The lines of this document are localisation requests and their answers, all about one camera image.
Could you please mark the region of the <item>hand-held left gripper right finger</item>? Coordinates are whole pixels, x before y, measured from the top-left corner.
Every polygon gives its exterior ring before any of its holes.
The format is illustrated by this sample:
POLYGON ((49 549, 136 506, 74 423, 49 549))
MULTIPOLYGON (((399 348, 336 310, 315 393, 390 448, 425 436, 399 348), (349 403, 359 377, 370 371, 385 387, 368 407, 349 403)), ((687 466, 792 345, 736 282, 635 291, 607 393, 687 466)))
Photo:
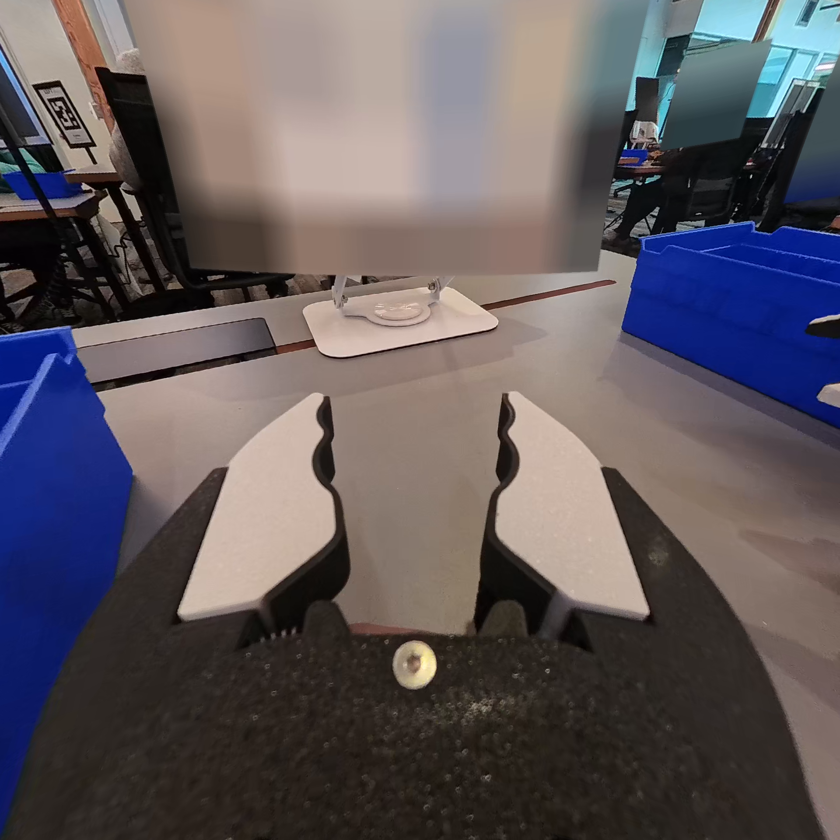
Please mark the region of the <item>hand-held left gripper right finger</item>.
POLYGON ((635 622, 650 607, 601 462, 519 392, 504 393, 497 487, 479 559, 476 630, 515 602, 527 635, 560 637, 572 615, 635 622))

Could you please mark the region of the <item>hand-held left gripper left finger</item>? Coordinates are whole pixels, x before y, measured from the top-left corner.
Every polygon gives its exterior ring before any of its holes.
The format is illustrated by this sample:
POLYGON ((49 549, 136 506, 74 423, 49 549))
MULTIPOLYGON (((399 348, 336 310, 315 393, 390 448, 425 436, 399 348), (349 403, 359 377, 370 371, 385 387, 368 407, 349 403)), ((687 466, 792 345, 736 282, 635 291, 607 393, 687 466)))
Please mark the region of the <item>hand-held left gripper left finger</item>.
POLYGON ((330 399, 312 393, 230 459, 177 610, 183 623, 255 613, 269 634, 286 634, 342 591, 350 552, 332 442, 330 399))

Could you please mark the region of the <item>blue plastic bin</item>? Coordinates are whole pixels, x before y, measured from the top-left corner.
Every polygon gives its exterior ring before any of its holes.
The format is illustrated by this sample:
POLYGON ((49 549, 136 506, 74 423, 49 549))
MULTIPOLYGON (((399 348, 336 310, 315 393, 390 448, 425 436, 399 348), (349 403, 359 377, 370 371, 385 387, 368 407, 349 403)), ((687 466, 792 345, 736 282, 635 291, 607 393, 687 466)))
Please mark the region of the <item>blue plastic bin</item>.
POLYGON ((839 237, 752 223, 642 240, 623 331, 832 427, 838 340, 806 334, 838 314, 839 237))

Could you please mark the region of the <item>blue bin with black divider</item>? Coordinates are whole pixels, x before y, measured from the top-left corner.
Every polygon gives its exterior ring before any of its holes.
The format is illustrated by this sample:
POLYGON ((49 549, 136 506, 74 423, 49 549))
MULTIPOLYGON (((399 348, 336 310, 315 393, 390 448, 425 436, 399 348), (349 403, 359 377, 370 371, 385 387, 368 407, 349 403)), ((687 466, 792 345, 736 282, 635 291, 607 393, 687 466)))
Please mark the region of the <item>blue bin with black divider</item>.
POLYGON ((118 566, 133 470, 69 328, 1 343, 1 820, 66 656, 118 566))

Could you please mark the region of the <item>black mesh office chair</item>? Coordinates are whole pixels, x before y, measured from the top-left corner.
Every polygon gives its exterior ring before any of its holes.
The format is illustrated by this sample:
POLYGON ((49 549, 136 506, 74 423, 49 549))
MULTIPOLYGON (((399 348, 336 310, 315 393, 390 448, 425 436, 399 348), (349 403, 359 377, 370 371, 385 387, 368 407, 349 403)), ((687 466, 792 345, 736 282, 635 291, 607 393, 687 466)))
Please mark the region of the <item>black mesh office chair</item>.
POLYGON ((670 221, 662 231, 674 232, 679 224, 703 222, 707 227, 727 224, 743 194, 739 184, 750 160, 761 151, 772 118, 747 118, 740 135, 732 140, 690 147, 683 195, 675 196, 670 221))

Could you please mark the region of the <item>black flat pad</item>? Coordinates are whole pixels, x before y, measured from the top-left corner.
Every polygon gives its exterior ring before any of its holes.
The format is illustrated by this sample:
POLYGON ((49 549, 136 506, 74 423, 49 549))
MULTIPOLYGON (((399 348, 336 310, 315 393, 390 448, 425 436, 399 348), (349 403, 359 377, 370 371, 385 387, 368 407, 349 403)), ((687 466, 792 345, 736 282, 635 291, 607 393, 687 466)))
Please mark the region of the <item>black flat pad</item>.
POLYGON ((93 385, 155 375, 186 366, 273 354, 276 345, 262 318, 156 333, 79 348, 77 356, 93 385))

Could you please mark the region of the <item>wooden background desk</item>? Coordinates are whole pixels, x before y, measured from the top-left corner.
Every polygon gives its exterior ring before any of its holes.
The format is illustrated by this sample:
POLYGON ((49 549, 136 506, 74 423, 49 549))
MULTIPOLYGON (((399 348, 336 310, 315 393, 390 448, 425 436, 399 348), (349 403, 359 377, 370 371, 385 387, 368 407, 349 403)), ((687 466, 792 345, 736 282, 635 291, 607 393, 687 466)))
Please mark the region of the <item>wooden background desk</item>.
POLYGON ((76 268, 77 280, 63 279, 66 294, 99 306, 103 317, 119 320, 130 304, 112 260, 94 230, 91 220, 99 214, 103 191, 82 191, 74 196, 54 198, 40 188, 33 199, 16 194, 2 198, 2 229, 14 238, 13 248, 23 247, 18 229, 25 224, 49 225, 48 240, 59 242, 61 254, 76 268))

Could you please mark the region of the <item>blue desk tray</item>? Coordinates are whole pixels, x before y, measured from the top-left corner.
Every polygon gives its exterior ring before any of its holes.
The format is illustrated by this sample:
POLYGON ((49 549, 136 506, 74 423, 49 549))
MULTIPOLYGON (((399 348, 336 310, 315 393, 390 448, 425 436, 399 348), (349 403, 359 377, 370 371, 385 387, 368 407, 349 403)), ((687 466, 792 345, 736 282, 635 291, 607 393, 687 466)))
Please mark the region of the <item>blue desk tray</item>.
MULTIPOLYGON (((82 186, 67 180, 64 172, 34 173, 38 186, 44 196, 49 199, 71 198, 82 194, 82 186)), ((19 171, 2 175, 2 181, 8 191, 14 193, 22 201, 37 201, 37 195, 32 190, 26 176, 19 171)))

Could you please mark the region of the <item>printed tag sign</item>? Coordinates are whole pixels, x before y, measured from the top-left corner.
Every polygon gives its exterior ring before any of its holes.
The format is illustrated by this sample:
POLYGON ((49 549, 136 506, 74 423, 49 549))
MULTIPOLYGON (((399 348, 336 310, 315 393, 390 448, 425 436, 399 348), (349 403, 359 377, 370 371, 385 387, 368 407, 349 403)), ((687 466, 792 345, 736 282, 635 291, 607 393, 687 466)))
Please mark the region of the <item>printed tag sign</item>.
POLYGON ((90 151, 97 147, 88 126, 59 80, 33 84, 33 90, 53 119, 63 141, 71 149, 90 151))

